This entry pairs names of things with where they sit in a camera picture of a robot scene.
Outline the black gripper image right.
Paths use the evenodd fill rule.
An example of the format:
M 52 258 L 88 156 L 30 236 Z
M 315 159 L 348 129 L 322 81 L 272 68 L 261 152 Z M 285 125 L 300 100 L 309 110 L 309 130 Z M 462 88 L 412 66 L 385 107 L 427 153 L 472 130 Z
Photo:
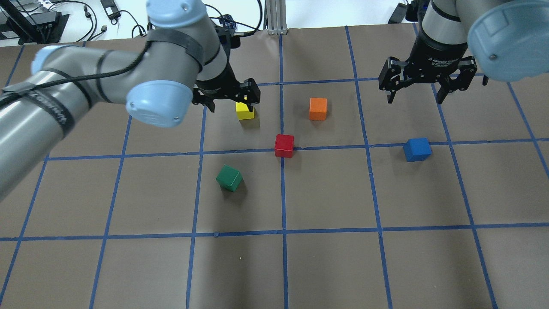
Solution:
M 261 91 L 253 78 L 240 83 L 229 62 L 217 76 L 206 79 L 198 78 L 193 90 L 192 104 L 201 104 L 214 113 L 214 99 L 228 99 L 243 103 L 249 112 L 254 111 L 254 105 L 259 104 Z

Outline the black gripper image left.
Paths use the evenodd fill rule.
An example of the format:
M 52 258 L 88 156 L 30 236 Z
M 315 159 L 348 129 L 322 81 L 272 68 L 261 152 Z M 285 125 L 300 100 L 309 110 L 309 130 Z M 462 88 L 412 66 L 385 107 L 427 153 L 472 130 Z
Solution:
M 448 94 L 465 91 L 478 70 L 475 58 L 465 57 L 466 43 L 457 45 L 435 41 L 427 36 L 418 36 L 408 59 L 400 61 L 388 57 L 378 77 L 379 90 L 386 92 L 388 104 L 392 104 L 396 92 L 413 83 L 437 82 L 440 88 L 436 102 L 442 104 Z M 450 74 L 456 70 L 458 76 Z

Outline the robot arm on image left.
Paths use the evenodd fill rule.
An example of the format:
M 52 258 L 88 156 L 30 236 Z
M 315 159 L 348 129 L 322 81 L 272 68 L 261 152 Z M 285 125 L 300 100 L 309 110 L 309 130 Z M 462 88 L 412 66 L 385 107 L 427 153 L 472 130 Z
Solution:
M 415 83 L 438 83 L 437 104 L 469 88 L 478 69 L 489 80 L 517 82 L 549 70 L 546 0 L 412 0 L 404 18 L 418 23 L 409 57 L 388 57 L 379 90 L 392 103 Z

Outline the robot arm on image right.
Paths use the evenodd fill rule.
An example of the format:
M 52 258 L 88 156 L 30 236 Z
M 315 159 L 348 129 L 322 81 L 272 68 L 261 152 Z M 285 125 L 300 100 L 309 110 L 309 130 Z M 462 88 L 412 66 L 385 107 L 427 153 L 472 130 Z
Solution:
M 1 182 L 4 200 L 39 161 L 99 102 L 123 104 L 140 122 L 182 123 L 191 104 L 214 112 L 214 100 L 244 103 L 261 92 L 239 82 L 229 63 L 229 30 L 199 0 L 147 0 L 153 25 L 139 53 L 52 45 L 40 49 L 31 76 L 1 94 Z

